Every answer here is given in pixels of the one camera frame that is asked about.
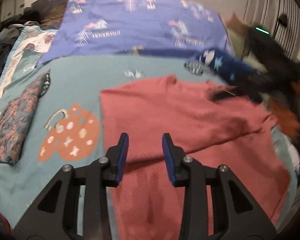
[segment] triangular cutout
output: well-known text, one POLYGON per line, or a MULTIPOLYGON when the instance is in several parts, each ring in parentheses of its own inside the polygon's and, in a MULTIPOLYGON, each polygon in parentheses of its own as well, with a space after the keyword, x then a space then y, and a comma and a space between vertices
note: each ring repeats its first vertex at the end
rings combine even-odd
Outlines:
POLYGON ((251 211, 253 209, 252 204, 242 193, 242 191, 238 188, 238 186, 230 180, 229 187, 232 195, 235 212, 241 214, 247 211, 251 211))
POLYGON ((54 213, 56 211, 61 185, 62 185, 62 181, 58 180, 52 186, 52 188, 49 190, 47 195, 44 196, 43 200, 38 205, 39 210, 44 212, 49 212, 49 213, 54 213))

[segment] blue star print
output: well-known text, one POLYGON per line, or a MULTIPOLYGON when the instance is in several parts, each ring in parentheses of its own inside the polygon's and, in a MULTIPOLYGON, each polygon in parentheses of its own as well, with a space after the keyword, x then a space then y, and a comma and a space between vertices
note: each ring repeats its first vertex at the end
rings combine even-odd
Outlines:
POLYGON ((234 79, 235 79, 235 75, 234 75, 234 73, 231 73, 230 80, 234 80, 234 79))
POLYGON ((223 58, 223 57, 216 58, 215 61, 214 61, 214 69, 215 69, 216 71, 219 71, 219 68, 222 67, 222 64, 223 64, 222 58, 223 58))

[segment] metal screw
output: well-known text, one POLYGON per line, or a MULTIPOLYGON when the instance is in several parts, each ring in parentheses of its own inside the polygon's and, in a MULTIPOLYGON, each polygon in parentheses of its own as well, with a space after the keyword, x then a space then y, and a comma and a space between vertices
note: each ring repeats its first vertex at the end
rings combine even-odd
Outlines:
POLYGON ((183 161, 184 161, 185 163, 190 163, 190 162, 193 161, 193 158, 190 157, 190 156, 186 156, 186 157, 183 158, 183 161))
POLYGON ((66 165, 64 165, 63 167, 62 167, 62 170, 64 171, 64 172, 68 172, 68 171, 70 171, 72 169, 72 167, 71 167, 71 165, 69 165, 69 164, 66 164, 66 165))
POLYGON ((109 159, 107 157, 101 157, 99 158, 99 162, 100 163, 107 163, 109 161, 109 159))
POLYGON ((221 165, 220 168, 221 172, 227 172, 229 170, 228 166, 226 165, 221 165))

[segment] green light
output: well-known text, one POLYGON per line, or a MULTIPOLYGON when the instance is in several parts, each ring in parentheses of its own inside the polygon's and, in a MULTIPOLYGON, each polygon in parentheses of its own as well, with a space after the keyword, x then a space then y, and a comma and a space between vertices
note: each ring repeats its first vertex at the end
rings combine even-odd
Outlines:
POLYGON ((257 27, 256 27, 256 29, 257 29, 258 31, 263 32, 263 33, 269 34, 269 32, 266 32, 266 31, 264 31, 264 30, 261 30, 261 29, 259 29, 259 28, 257 28, 257 27))

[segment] folded floral garment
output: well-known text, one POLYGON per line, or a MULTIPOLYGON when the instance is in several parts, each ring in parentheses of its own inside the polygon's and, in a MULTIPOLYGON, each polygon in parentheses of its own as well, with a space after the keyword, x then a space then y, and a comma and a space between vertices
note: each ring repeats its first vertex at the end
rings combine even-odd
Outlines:
POLYGON ((47 91, 50 72, 42 73, 21 96, 10 101, 0 114, 0 162, 15 164, 37 109, 38 99, 47 91))

